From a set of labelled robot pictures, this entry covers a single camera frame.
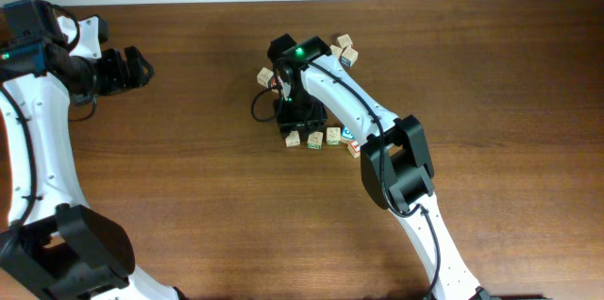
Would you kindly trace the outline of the wooden block green R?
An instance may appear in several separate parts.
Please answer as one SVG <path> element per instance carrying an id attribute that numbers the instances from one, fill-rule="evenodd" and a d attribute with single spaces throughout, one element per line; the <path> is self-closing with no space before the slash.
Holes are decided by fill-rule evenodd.
<path id="1" fill-rule="evenodd" d="M 328 127 L 326 129 L 327 145 L 339 145 L 342 142 L 341 129 L 339 127 Z"/>

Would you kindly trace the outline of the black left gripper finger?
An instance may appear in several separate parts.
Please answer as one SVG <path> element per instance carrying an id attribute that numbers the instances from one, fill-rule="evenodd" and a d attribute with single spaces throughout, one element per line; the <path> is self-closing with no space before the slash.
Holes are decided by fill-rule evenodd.
<path id="1" fill-rule="evenodd" d="M 126 67 L 129 72 L 127 81 L 129 88 L 141 88 L 149 83 L 155 75 L 153 66 L 143 57 L 135 46 L 125 49 Z"/>
<path id="2" fill-rule="evenodd" d="M 122 92 L 126 89 L 126 62 L 116 49 L 102 52 L 101 92 Z"/>

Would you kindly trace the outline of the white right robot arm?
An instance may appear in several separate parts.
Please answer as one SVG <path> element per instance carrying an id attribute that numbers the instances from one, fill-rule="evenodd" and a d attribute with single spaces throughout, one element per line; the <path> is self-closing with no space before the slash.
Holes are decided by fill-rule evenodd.
<path id="1" fill-rule="evenodd" d="M 439 210 L 434 168 L 417 118 L 397 116 L 347 73 L 318 37 L 296 42 L 284 34 L 267 57 L 276 71 L 274 120 L 287 135 L 324 129 L 329 112 L 360 147 L 361 182 L 374 203 L 408 235 L 428 275 L 429 299 L 486 299 L 488 292 L 464 263 Z"/>

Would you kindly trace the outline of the wooden block red I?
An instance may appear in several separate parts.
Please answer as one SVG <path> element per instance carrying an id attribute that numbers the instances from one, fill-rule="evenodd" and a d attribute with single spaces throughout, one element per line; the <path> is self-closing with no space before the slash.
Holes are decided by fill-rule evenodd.
<path id="1" fill-rule="evenodd" d="M 361 146 L 357 141 L 350 142 L 347 148 L 353 158 L 358 158 L 361 155 Z"/>

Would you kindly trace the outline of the wooden block blue 5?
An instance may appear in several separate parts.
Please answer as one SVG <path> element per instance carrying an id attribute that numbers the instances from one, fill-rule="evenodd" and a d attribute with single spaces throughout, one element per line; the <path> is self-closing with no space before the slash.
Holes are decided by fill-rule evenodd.
<path id="1" fill-rule="evenodd" d="M 355 140 L 355 138 L 354 138 L 353 134 L 350 132 L 350 130 L 346 126 L 344 126 L 341 131 L 341 142 L 351 143 L 354 140 Z"/>

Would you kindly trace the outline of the wooden block green N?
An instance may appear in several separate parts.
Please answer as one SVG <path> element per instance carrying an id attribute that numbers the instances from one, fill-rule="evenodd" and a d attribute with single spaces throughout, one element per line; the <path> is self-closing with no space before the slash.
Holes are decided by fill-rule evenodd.
<path id="1" fill-rule="evenodd" d="M 307 138 L 307 146 L 309 149 L 321 150 L 323 146 L 324 133 L 321 131 L 315 131 L 309 134 Z"/>

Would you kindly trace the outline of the plain wooden picture block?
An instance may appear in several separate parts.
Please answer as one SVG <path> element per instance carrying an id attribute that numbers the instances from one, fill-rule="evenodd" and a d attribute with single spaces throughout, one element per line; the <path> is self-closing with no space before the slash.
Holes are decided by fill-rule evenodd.
<path id="1" fill-rule="evenodd" d="M 287 147 L 298 146 L 301 143 L 299 132 L 292 130 L 285 138 L 285 143 Z"/>

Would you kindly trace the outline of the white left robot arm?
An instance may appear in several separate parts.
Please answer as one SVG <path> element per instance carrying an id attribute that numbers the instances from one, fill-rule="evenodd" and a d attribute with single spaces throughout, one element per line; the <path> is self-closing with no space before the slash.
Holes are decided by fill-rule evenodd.
<path id="1" fill-rule="evenodd" d="M 104 49 L 107 22 L 80 20 L 43 1 L 3 8 L 1 115 L 8 139 L 11 201 L 1 267 L 40 299 L 178 299 L 135 261 L 125 230 L 93 211 L 80 188 L 70 142 L 70 106 L 95 106 L 145 86 L 154 70 L 141 52 Z"/>

